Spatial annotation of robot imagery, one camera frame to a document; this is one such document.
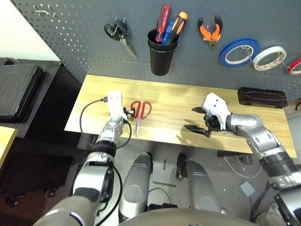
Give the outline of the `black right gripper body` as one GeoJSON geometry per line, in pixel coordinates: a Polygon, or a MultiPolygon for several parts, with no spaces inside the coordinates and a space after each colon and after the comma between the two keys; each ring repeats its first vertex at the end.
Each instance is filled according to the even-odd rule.
{"type": "Polygon", "coordinates": [[[205,114],[204,121],[205,121],[205,125],[211,131],[225,131],[226,130],[226,129],[222,129],[221,124],[216,115],[205,114]]]}

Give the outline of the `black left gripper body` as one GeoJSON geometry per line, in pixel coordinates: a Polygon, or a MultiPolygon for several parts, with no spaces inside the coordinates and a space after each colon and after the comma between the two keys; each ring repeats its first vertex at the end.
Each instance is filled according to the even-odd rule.
{"type": "Polygon", "coordinates": [[[134,107],[131,108],[131,109],[127,109],[126,107],[124,107],[123,111],[124,111],[125,115],[127,116],[128,121],[134,121],[135,120],[136,110],[135,110],[134,107]]]}

